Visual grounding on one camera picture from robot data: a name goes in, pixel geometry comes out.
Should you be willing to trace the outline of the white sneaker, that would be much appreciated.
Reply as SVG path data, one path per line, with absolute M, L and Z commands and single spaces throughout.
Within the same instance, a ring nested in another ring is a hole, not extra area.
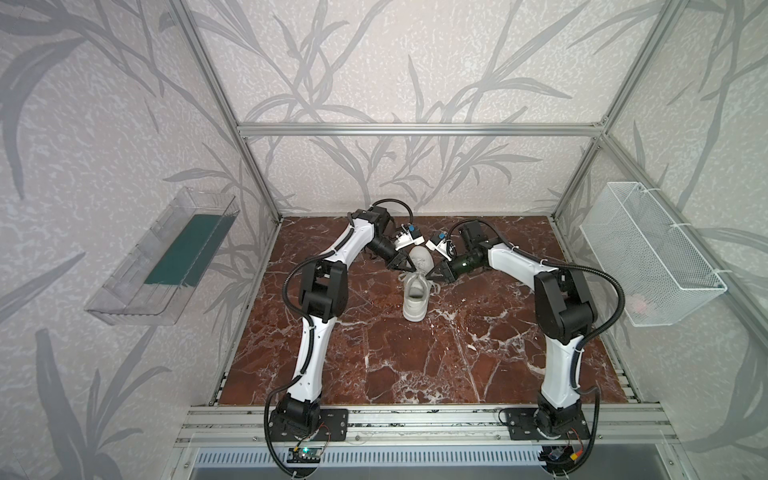
M 409 253 L 409 259 L 415 265 L 415 271 L 403 272 L 398 277 L 404 293 L 403 316 L 410 322 L 421 322 L 427 314 L 432 289 L 439 292 L 440 286 L 427 279 L 434 268 L 433 257 L 427 248 L 415 246 Z

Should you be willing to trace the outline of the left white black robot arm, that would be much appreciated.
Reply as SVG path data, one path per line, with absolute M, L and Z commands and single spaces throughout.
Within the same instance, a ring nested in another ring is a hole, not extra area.
M 342 234 L 323 252 L 306 258 L 288 274 L 282 299 L 286 307 L 301 316 L 302 336 L 292 380 L 267 396 L 266 407 L 280 392 L 274 411 L 265 412 L 265 436 L 272 438 L 276 429 L 289 436 L 309 439 L 320 428 L 322 373 L 334 325 L 348 302 L 348 270 L 357 256 L 367 249 L 382 259 L 389 270 L 414 272 L 416 267 L 405 251 L 405 245 L 386 234 L 392 215 L 382 205 L 394 203 L 405 208 L 413 220 L 411 207 L 405 202 L 384 198 L 346 217 Z

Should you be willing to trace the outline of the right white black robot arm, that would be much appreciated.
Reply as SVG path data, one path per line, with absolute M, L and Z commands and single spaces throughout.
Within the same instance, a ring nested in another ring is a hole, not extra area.
M 546 367 L 534 425 L 540 434 L 557 439 L 582 421 L 581 397 L 598 394 L 597 386 L 580 387 L 581 356 L 585 346 L 613 326 L 625 309 L 621 284 L 610 274 L 592 267 L 540 259 L 512 244 L 500 232 L 494 238 L 483 228 L 496 227 L 481 219 L 456 223 L 438 232 L 427 248 L 443 260 L 428 274 L 430 280 L 453 283 L 477 269 L 500 271 L 529 287 L 535 297 L 535 318 L 545 335 Z M 586 274 L 600 277 L 617 296 L 612 315 L 596 326 L 595 307 Z

